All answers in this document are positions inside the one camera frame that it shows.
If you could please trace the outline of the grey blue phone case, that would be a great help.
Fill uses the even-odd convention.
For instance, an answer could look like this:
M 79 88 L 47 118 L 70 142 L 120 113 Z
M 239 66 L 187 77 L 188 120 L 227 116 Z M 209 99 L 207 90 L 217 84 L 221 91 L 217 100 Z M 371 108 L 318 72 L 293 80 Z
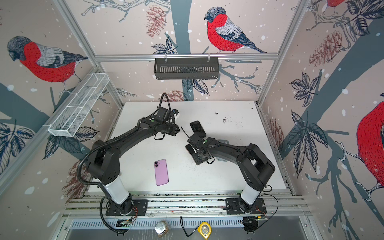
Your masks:
M 227 146 L 229 144 L 228 140 L 218 140 L 218 146 Z

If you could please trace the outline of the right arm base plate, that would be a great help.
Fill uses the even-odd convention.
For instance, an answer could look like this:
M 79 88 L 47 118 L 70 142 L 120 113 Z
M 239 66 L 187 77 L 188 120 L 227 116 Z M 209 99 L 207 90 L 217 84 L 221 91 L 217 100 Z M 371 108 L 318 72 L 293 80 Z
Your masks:
M 262 198 L 257 198 L 253 204 L 247 204 L 242 198 L 225 199 L 226 206 L 224 208 L 228 215 L 240 215 L 240 214 L 259 214 L 266 215 L 267 210 L 265 202 Z

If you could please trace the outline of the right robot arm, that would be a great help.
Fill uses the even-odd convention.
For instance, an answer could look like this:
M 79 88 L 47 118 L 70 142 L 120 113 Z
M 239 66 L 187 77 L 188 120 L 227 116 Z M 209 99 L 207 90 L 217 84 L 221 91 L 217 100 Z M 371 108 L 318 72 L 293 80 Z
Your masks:
M 198 134 L 193 134 L 188 138 L 186 149 L 196 165 L 220 158 L 239 167 L 246 186 L 239 197 L 238 208 L 245 214 L 250 214 L 256 209 L 260 193 L 276 170 L 275 165 L 255 144 L 234 146 L 214 138 L 203 139 Z

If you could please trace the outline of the black screen phone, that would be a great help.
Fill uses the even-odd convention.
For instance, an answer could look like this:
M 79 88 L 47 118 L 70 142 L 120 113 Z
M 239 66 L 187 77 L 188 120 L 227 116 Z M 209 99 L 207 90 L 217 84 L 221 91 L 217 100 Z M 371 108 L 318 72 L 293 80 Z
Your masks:
M 194 150 L 194 148 L 190 145 L 190 144 L 188 144 L 188 145 L 186 145 L 186 149 L 187 149 L 187 151 L 189 152 L 189 154 L 192 156 L 192 155 L 194 155 L 196 152 L 195 152 L 195 150 Z

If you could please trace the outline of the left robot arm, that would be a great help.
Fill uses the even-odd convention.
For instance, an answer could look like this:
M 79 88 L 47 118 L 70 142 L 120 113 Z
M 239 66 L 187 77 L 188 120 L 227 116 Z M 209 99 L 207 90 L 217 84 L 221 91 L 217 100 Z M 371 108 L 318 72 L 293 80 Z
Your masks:
M 80 160 L 77 168 L 78 181 L 87 186 L 97 186 L 123 215 L 134 207 L 132 195 L 120 178 L 120 158 L 138 143 L 158 133 L 176 136 L 180 128 L 176 125 L 166 93 L 161 95 L 157 109 L 147 117 L 138 120 L 137 125 L 124 134 L 108 141 L 97 141 L 92 149 Z

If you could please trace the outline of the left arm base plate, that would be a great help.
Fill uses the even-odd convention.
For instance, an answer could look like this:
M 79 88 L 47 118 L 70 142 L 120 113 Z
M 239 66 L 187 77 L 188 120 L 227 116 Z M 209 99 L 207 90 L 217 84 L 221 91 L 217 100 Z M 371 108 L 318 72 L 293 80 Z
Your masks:
M 126 200 L 122 205 L 114 203 L 112 200 L 107 202 L 106 216 L 145 216 L 148 200 Z

